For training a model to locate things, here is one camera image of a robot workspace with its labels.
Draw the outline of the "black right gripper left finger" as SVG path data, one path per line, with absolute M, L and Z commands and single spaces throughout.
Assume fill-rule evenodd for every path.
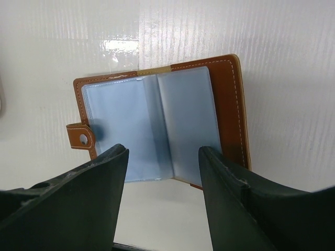
M 1 250 L 111 250 L 128 158 L 116 144 L 31 188 L 1 191 Z

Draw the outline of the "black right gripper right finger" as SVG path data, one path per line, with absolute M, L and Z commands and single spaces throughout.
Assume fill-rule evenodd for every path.
M 209 146 L 198 160 L 213 250 L 334 250 L 334 188 L 275 183 Z

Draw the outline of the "brown leather card holder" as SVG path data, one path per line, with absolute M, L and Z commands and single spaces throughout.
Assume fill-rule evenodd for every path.
M 73 82 L 81 121 L 71 148 L 95 159 L 129 149 L 125 181 L 176 179 L 201 186 L 198 150 L 210 146 L 250 169 L 240 60 L 235 54 Z

